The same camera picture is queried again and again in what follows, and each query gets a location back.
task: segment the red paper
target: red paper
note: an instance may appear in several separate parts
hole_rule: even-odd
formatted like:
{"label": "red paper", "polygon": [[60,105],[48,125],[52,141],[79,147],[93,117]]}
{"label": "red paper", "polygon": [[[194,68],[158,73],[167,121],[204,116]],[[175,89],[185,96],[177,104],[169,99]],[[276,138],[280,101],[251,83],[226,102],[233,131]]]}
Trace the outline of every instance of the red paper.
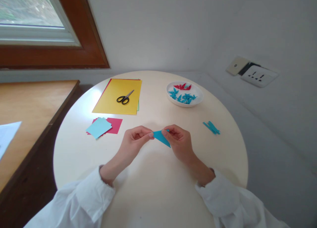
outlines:
{"label": "red paper", "polygon": [[111,123],[112,128],[110,130],[108,130],[107,132],[105,132],[104,134],[106,134],[106,133],[118,134],[120,126],[121,126],[121,123],[122,123],[122,119],[108,117],[106,120],[107,120],[107,122]]}
{"label": "red paper", "polygon": [[190,90],[192,88],[192,85],[188,86],[187,88],[185,88],[185,86],[186,86],[186,83],[183,85],[181,85],[181,84],[174,85],[175,88],[180,89],[180,90]]}

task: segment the white bowl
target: white bowl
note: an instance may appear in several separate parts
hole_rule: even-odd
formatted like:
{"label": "white bowl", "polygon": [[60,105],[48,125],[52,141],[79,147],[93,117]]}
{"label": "white bowl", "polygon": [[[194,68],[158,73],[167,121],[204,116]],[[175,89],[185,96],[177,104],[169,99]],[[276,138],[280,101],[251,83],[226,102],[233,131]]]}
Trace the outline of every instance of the white bowl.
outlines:
{"label": "white bowl", "polygon": [[[176,96],[179,96],[179,95],[184,95],[185,93],[186,94],[191,94],[191,95],[195,95],[197,98],[195,98],[194,100],[191,101],[191,104],[185,104],[185,103],[181,103],[181,102],[178,102],[177,100],[173,99],[171,96],[170,96],[170,93],[169,91],[173,91],[174,90],[174,85],[183,85],[183,84],[191,84],[192,87],[190,90],[180,90],[180,89],[177,89],[178,90],[178,94]],[[200,88],[198,88],[196,85],[192,84],[192,83],[189,83],[189,82],[186,82],[186,81],[174,81],[172,83],[169,83],[167,86],[166,86],[166,94],[167,94],[167,98],[174,104],[178,105],[178,106],[181,106],[181,107],[185,107],[185,108],[190,108],[190,107],[193,107],[197,104],[199,104],[200,102],[202,102],[202,100],[204,99],[204,94],[202,93],[202,91],[200,90]]]}

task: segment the table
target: table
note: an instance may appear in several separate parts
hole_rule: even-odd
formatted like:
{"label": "table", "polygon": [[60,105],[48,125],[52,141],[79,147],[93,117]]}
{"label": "table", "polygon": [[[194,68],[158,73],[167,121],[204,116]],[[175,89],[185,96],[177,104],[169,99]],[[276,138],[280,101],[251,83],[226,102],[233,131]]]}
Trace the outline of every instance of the table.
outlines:
{"label": "table", "polygon": [[[248,160],[241,132],[224,105],[205,88],[204,100],[192,108],[171,103],[166,86],[186,78],[157,71],[136,71],[113,78],[142,80],[137,115],[94,114],[106,87],[104,80],[73,105],[59,129],[54,149],[54,175],[58,188],[85,178],[118,151],[125,130],[144,125],[153,131],[176,124],[190,131],[193,149],[208,166],[234,184],[246,187]],[[122,118],[119,133],[95,140],[86,129],[97,117]],[[212,121],[221,131],[214,135],[204,125]],[[194,188],[195,180],[158,140],[149,141],[132,164],[116,179],[117,193],[104,214],[102,227],[214,227],[212,215]]]}
{"label": "table", "polygon": [[0,84],[0,124],[22,121],[0,160],[2,227],[23,227],[54,196],[55,136],[80,95],[78,80]]}

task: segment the switch plate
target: switch plate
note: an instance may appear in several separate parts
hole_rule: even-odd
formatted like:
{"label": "switch plate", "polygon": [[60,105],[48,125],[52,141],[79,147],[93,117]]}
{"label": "switch plate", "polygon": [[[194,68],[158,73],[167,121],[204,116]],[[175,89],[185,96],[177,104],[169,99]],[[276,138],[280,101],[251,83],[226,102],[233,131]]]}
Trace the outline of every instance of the switch plate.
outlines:
{"label": "switch plate", "polygon": [[241,79],[259,88],[263,88],[276,79],[276,77],[278,77],[278,74],[273,71],[258,66],[251,66]]}
{"label": "switch plate", "polygon": [[242,69],[243,67],[245,67],[250,61],[243,58],[243,57],[239,57],[237,56],[232,62],[231,64],[228,66],[228,68],[226,69],[226,71],[228,71],[230,74],[232,75],[237,75]]}

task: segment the wooden window frame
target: wooden window frame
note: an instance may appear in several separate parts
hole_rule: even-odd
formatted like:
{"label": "wooden window frame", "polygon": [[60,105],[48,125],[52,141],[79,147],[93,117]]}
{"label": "wooden window frame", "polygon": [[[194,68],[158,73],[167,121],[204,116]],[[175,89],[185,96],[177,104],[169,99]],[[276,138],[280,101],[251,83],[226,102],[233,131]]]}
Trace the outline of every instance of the wooden window frame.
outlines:
{"label": "wooden window frame", "polygon": [[0,69],[110,68],[88,0],[59,0],[80,47],[0,46]]}

